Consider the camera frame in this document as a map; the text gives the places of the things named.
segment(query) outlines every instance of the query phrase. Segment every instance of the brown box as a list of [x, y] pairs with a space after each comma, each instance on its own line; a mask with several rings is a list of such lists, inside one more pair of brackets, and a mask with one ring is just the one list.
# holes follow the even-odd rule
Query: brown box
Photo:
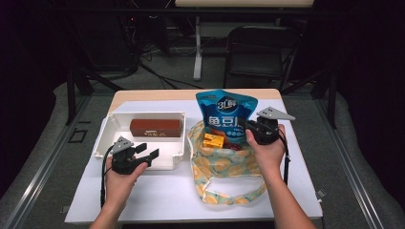
[[181, 121], [178, 119], [132, 119], [132, 136], [180, 137]]

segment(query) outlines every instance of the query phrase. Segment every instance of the snack package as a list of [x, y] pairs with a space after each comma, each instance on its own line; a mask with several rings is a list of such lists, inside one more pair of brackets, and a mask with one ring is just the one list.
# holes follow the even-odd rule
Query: snack package
[[238, 125], [238, 118], [249, 119], [258, 103], [255, 97], [219, 89], [197, 93], [196, 98], [206, 133], [223, 136], [224, 143], [245, 142], [245, 131]]

